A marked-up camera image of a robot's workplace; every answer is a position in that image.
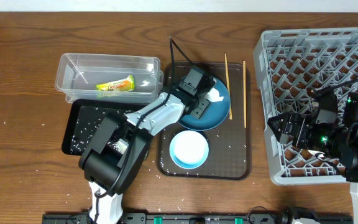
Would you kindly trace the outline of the white tissue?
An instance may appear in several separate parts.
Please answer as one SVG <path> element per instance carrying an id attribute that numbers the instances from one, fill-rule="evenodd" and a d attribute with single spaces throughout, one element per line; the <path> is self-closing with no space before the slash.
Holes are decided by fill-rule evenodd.
<path id="1" fill-rule="evenodd" d="M 216 88 L 212 88 L 209 92 L 207 92 L 207 94 L 205 94 L 204 99 L 208 100 L 211 103 L 216 103 L 222 101 L 224 97 L 220 95 L 219 91 Z"/>

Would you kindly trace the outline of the light blue white bowl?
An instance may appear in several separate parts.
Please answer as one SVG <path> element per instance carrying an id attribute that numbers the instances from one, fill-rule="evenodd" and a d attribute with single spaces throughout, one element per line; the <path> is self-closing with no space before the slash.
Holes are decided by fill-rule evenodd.
<path id="1" fill-rule="evenodd" d="M 186 130 L 176 134 L 170 142 L 172 161 L 183 169 L 195 169 L 205 163 L 209 154 L 207 139 L 199 132 Z"/>

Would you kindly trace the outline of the yellow green snack wrapper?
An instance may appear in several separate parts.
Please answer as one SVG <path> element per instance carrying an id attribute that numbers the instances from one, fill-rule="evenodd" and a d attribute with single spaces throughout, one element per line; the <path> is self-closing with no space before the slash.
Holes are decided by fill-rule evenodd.
<path id="1" fill-rule="evenodd" d="M 121 80 L 116 80 L 107 83 L 101 83 L 95 85 L 95 90 L 98 91 L 132 91 L 135 89 L 135 81 L 132 75 Z"/>

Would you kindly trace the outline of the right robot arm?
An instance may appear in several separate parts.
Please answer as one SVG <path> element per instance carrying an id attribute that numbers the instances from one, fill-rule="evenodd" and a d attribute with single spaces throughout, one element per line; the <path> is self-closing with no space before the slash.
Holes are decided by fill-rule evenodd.
<path id="1" fill-rule="evenodd" d="M 291 142 L 307 149 L 317 158 L 337 159 L 344 166 L 340 173 L 351 184 L 354 223 L 358 223 L 358 93 L 348 94 L 342 126 L 336 124 L 337 96 L 317 93 L 318 110 L 312 115 L 284 112 L 267 120 L 268 127 L 280 143 Z"/>

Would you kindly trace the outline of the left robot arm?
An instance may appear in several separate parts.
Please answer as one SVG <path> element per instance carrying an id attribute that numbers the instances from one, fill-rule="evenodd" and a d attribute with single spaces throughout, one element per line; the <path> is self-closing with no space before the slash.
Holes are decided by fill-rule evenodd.
<path id="1" fill-rule="evenodd" d="M 93 194 L 88 223 L 119 221 L 122 195 L 138 174 L 154 136 L 194 111 L 216 81 L 193 66 L 151 104 L 124 116 L 111 112 L 102 119 L 79 160 Z"/>

